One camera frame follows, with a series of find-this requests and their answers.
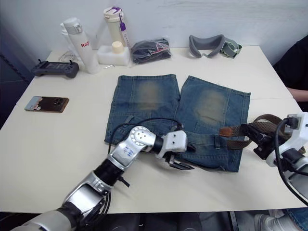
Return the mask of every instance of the beige cap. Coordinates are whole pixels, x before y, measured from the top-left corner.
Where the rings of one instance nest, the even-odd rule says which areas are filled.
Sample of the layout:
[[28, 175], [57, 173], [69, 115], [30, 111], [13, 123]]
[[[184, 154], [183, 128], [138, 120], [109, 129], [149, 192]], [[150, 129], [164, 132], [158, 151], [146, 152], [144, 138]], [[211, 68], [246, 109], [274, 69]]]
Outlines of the beige cap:
[[112, 52], [115, 54], [120, 54], [124, 52], [123, 44], [119, 41], [112, 43]]

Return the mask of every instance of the faded denim patch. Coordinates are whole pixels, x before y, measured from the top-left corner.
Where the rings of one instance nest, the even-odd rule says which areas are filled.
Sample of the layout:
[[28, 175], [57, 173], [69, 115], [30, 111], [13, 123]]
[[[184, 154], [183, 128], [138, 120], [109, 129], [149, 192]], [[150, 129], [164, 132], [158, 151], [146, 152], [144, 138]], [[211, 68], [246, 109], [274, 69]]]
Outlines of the faded denim patch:
[[[237, 172], [241, 150], [228, 150], [226, 139], [219, 137], [219, 128], [247, 121], [250, 93], [216, 85], [192, 76], [184, 83], [181, 94], [175, 75], [145, 77], [120, 76], [115, 89], [105, 141], [121, 123], [138, 123], [154, 117], [175, 118], [184, 125], [189, 143], [196, 151], [178, 154], [208, 169]], [[146, 122], [159, 136], [175, 127], [166, 120]], [[121, 128], [113, 144], [118, 143], [132, 127]]]

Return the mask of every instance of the white table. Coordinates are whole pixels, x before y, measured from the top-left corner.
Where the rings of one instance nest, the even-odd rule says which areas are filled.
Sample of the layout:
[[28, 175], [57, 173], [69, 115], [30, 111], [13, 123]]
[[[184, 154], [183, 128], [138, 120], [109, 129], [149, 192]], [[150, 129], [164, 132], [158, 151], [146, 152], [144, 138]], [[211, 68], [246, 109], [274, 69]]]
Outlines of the white table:
[[[63, 52], [52, 52], [57, 61]], [[251, 92], [248, 121], [271, 113], [281, 118], [300, 108], [257, 46], [243, 47], [233, 60], [217, 55], [195, 59], [188, 49], [172, 58], [131, 67], [82, 70], [74, 79], [35, 77], [0, 131], [0, 211], [41, 213], [59, 207], [70, 190], [107, 155], [104, 135], [120, 75], [176, 74], [181, 88], [188, 75]], [[24, 110], [32, 96], [68, 97], [62, 114]], [[234, 211], [304, 206], [270, 168], [243, 151], [239, 173], [179, 171], [152, 154], [141, 154], [117, 183], [110, 213]]]

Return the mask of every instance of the white wall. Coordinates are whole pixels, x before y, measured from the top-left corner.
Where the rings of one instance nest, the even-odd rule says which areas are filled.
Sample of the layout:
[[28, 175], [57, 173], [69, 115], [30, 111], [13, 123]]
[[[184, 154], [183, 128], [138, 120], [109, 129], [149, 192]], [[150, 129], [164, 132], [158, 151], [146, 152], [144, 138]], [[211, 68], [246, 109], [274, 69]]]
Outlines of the white wall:
[[59, 24], [72, 16], [85, 27], [94, 49], [110, 44], [103, 9], [120, 6], [132, 42], [170, 37], [171, 47], [187, 47], [190, 34], [217, 34], [242, 45], [260, 45], [274, 64], [308, 33], [307, 0], [1, 0], [0, 19], [36, 60], [66, 43]]

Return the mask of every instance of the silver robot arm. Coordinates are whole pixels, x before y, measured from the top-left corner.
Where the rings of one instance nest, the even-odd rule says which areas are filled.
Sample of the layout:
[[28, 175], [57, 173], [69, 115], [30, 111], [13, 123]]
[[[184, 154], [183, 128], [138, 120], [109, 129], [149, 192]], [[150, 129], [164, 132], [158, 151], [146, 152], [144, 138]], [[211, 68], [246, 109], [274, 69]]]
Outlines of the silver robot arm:
[[171, 167], [193, 169], [187, 164], [176, 162], [174, 155], [170, 154], [184, 152], [186, 148], [187, 136], [182, 130], [160, 138], [145, 127], [134, 127], [127, 139], [120, 142], [102, 164], [67, 195], [60, 208], [43, 213], [13, 231], [70, 231], [76, 227], [86, 227], [99, 216], [106, 197], [118, 180], [129, 186], [122, 174], [141, 151], [155, 153], [158, 158], [167, 158]]

